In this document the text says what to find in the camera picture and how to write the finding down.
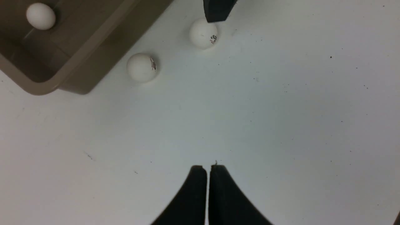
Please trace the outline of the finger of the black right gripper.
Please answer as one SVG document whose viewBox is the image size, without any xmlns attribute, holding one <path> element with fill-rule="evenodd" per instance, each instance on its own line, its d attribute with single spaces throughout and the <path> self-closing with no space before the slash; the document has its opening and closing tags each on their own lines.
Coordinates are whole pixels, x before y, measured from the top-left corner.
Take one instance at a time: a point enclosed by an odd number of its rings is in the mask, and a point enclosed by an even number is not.
<svg viewBox="0 0 400 225">
<path fill-rule="evenodd" d="M 237 0 L 203 0 L 204 14 L 208 23 L 226 21 Z"/>
</svg>

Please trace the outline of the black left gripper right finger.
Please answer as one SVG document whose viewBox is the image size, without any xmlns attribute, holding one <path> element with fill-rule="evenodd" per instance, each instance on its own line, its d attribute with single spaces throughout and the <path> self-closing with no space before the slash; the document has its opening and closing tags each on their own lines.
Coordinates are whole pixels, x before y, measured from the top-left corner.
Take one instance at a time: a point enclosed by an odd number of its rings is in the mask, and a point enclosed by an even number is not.
<svg viewBox="0 0 400 225">
<path fill-rule="evenodd" d="M 210 225 L 271 225 L 236 185 L 224 165 L 211 166 L 208 222 Z"/>
</svg>

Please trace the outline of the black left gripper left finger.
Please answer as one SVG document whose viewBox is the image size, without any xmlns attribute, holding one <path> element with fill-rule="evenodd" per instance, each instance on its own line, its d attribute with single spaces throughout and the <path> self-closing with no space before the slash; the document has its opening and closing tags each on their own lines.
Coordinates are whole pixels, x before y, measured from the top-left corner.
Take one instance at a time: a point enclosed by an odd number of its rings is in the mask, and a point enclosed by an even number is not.
<svg viewBox="0 0 400 225">
<path fill-rule="evenodd" d="M 175 197 L 155 219 L 153 225 L 204 225 L 207 172 L 192 166 Z"/>
</svg>

